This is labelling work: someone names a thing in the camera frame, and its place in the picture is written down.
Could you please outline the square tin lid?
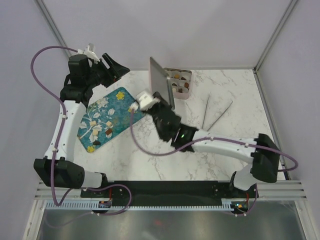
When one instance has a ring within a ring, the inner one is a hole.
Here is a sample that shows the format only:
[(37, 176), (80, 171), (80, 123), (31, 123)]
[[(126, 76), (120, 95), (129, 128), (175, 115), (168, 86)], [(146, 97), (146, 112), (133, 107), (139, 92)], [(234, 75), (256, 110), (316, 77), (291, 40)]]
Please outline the square tin lid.
[(173, 96), (171, 78), (152, 56), (149, 58), (149, 81), (151, 92), (153, 94), (158, 92), (174, 110), (175, 100)]

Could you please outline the pink chocolate tin box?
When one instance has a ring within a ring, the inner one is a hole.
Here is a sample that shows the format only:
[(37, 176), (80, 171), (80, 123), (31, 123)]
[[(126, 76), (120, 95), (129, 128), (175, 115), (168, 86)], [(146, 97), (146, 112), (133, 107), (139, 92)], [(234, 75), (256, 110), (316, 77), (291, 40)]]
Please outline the pink chocolate tin box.
[(164, 68), (165, 72), (167, 73), (170, 82), (171, 88), (176, 88), (176, 92), (173, 92), (173, 96), (176, 99), (180, 100), (187, 100), (190, 96), (191, 92), (191, 80), (192, 80), (192, 71), (186, 69), (178, 69), (178, 68)]

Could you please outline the metal tongs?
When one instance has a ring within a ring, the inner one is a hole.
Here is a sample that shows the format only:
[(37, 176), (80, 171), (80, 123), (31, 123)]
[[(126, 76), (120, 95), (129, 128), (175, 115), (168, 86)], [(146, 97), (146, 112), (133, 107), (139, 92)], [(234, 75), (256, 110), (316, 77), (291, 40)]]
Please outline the metal tongs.
[(234, 103), (234, 101), (230, 99), (228, 103), (224, 103), (222, 106), (218, 107), (218, 109), (215, 109), (212, 98), (212, 93), (210, 92), (205, 102), (202, 123), (200, 126), (200, 128), (205, 131), (211, 130)]

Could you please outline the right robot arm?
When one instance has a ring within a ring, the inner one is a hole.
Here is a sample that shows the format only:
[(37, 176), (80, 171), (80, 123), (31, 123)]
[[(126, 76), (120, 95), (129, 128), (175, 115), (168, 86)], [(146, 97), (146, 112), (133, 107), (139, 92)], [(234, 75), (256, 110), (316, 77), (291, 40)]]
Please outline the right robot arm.
[(241, 197), (259, 182), (276, 183), (280, 155), (268, 135), (260, 133), (256, 138), (214, 136), (203, 129), (183, 124), (181, 117), (175, 114), (159, 92), (152, 96), (155, 104), (147, 113), (152, 116), (161, 140), (170, 142), (179, 152), (218, 154), (247, 164), (232, 174), (228, 191), (233, 197)]

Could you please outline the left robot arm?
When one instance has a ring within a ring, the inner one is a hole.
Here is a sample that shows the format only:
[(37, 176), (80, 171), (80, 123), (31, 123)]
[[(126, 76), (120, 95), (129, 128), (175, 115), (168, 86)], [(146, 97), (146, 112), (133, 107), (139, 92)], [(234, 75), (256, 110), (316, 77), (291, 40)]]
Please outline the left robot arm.
[(130, 69), (114, 61), (107, 53), (101, 59), (89, 54), (72, 55), (68, 68), (69, 74), (58, 97), (60, 113), (51, 144), (43, 158), (35, 159), (33, 168), (48, 187), (92, 188), (98, 197), (105, 197), (110, 190), (109, 184), (103, 181), (105, 174), (86, 171), (75, 164), (74, 147), (93, 89), (99, 85), (109, 87)]

